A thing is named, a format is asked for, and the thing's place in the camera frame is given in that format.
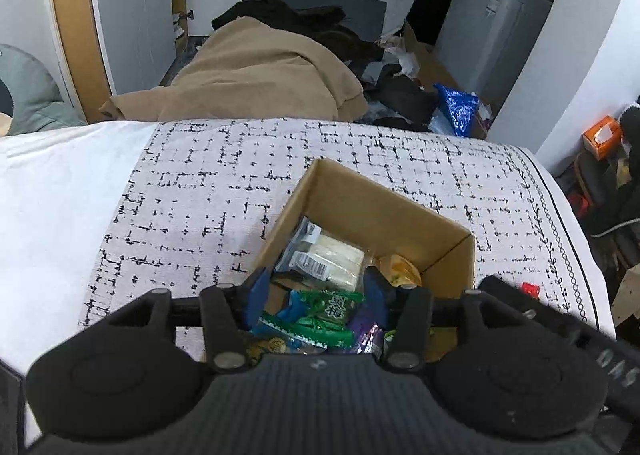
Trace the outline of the brown cardboard box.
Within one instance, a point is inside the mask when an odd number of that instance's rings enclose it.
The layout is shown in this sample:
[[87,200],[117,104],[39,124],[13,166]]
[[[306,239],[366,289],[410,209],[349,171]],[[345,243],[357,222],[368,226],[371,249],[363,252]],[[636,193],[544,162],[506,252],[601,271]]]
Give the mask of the brown cardboard box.
[[394,253],[405,258],[436,298],[456,299],[473,285],[471,232],[327,159],[314,160],[300,179],[255,267],[272,272],[304,218],[375,258]]

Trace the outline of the long white cracker packet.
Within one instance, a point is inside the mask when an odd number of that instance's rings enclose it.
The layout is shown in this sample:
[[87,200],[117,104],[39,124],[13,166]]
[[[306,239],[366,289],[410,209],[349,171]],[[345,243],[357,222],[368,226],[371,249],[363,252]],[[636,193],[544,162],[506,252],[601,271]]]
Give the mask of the long white cracker packet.
[[309,287],[354,293],[369,260],[366,249],[335,237],[303,216],[274,271],[296,276]]

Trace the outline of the grey plush toy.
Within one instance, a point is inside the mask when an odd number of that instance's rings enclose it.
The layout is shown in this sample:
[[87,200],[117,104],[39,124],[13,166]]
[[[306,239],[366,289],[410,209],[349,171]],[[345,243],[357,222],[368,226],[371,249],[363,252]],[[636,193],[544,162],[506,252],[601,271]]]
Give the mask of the grey plush toy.
[[32,54],[1,45],[1,133],[15,136],[85,126],[58,84]]

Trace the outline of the grey mini fridge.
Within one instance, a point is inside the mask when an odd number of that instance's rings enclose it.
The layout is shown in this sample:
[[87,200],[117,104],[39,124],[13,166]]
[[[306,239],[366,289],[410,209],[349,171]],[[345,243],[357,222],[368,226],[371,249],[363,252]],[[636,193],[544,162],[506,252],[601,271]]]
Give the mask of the grey mini fridge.
[[461,90],[499,110],[551,7],[548,0],[451,0],[435,57]]

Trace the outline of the dark green snack packet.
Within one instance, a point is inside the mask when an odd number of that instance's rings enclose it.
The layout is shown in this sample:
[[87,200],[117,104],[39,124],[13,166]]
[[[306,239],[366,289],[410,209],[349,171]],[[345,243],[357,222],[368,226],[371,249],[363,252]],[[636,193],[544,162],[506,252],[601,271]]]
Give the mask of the dark green snack packet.
[[283,336],[319,348],[346,348],[352,344],[347,324],[363,305],[362,293],[341,290],[302,290],[309,312],[296,323],[285,323],[276,314],[262,312],[250,331],[256,337]]

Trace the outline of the yellow orange biscuit packet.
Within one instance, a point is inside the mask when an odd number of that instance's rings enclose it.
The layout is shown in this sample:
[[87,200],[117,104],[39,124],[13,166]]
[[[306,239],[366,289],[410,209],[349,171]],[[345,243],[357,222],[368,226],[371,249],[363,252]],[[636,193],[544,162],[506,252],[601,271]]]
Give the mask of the yellow orange biscuit packet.
[[386,281],[394,287],[422,285],[422,277],[419,270],[410,261],[397,253],[378,257],[376,266],[386,278]]

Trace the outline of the patterned white bed cover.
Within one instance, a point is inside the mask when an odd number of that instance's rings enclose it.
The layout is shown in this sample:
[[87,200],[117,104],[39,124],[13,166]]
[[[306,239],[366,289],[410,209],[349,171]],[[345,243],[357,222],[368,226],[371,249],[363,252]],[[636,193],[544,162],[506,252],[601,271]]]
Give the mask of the patterned white bed cover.
[[[239,282],[314,160],[475,238],[473,285],[499,274],[602,333],[608,292],[549,172],[508,145],[298,119],[115,121],[1,142],[1,352],[17,364],[146,290]],[[531,454],[469,432],[427,389],[351,357],[271,359],[215,383],[169,430],[115,454]]]

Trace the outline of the white wardrobe door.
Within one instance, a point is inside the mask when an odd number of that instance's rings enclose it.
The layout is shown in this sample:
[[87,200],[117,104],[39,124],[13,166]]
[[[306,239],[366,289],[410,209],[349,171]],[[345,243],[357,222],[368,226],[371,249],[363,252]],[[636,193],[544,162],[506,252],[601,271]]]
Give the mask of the white wardrobe door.
[[176,58],[171,0],[91,0],[113,95],[154,88]]

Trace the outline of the green cow biscuit packet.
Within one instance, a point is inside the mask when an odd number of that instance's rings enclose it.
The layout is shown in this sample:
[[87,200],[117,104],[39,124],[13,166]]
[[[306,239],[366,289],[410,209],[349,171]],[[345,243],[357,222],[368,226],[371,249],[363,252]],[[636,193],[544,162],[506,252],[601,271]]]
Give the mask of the green cow biscuit packet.
[[246,344],[246,357],[250,366],[255,366],[265,354],[292,354],[296,351],[288,340],[280,337],[250,337]]

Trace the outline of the red candy bar packet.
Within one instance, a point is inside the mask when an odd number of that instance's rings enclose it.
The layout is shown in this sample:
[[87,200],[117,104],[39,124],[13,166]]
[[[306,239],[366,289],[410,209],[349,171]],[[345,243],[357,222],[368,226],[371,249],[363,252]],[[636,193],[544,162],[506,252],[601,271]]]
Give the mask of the red candy bar packet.
[[535,299],[539,298],[540,287],[536,284],[522,282],[520,285],[520,289],[523,291],[523,293],[526,293],[526,295],[529,295],[529,297],[532,297]]

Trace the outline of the purple candy packet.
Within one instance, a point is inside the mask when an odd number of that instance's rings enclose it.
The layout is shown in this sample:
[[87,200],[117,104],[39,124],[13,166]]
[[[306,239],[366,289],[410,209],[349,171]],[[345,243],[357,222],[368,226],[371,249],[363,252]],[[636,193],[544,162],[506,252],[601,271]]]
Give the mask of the purple candy packet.
[[344,351],[349,354],[373,354],[379,357],[383,352],[384,331],[375,322],[367,305],[361,305],[347,324],[352,333],[352,344]]

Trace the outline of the blue foil bag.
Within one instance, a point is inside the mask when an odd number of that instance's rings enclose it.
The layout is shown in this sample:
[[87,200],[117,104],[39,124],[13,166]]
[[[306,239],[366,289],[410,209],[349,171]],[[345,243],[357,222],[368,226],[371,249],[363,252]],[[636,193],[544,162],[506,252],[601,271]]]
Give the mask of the blue foil bag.
[[450,123],[454,135],[468,137],[480,99],[473,93],[452,89],[440,83],[435,83],[434,88],[437,93],[438,109]]

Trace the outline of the black clothes on floor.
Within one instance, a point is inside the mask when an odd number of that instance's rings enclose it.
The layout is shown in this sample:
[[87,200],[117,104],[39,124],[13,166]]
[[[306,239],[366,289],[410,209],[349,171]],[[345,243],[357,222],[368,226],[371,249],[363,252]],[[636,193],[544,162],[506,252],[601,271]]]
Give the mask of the black clothes on floor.
[[374,42],[360,39],[342,25],[339,6],[294,10],[281,0],[245,0],[212,20],[219,29],[240,17],[253,17],[323,45],[346,64],[363,86],[368,111],[358,119],[372,126],[426,132],[438,105],[438,95],[424,91],[402,71],[400,58]]

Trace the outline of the blue snack packet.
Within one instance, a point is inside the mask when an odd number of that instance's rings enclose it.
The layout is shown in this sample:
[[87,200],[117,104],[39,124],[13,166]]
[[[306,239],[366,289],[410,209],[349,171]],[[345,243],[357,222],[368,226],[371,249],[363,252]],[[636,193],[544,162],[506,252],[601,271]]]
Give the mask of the blue snack packet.
[[288,303],[276,316],[285,323],[296,323],[309,312],[309,305],[305,300],[305,291],[292,290],[288,294]]

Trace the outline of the tan blanket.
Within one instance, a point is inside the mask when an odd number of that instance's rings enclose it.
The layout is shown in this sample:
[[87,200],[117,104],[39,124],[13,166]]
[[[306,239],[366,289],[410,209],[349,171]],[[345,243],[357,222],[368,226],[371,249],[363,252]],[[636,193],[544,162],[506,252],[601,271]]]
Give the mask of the tan blanket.
[[360,81],[328,48],[241,17],[210,36],[170,85],[110,97],[107,120],[280,117],[352,122],[369,108]]

